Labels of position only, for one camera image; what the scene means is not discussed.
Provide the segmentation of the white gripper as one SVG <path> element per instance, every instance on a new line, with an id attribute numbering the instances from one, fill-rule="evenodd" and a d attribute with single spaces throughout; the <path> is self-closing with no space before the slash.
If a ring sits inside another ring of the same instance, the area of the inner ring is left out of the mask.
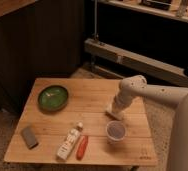
<path id="1" fill-rule="evenodd" d="M 126 92 L 126 91 L 119 91 L 113 99 L 112 102 L 112 112 L 115 114 L 120 113 L 121 111 L 123 111 L 124 109 L 126 109 L 127 107 L 129 107 L 133 101 L 133 99 L 135 98 L 134 94 L 131 94 L 130 92 Z"/>

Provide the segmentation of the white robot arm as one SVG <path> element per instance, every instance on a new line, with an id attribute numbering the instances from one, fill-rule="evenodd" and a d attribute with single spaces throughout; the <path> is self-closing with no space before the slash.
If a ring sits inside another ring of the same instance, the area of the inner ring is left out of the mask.
<path id="1" fill-rule="evenodd" d="M 148 84 L 142 75 L 124 78 L 109 113 L 120 118 L 137 96 L 175 108 L 166 171 L 188 171 L 188 88 Z"/>

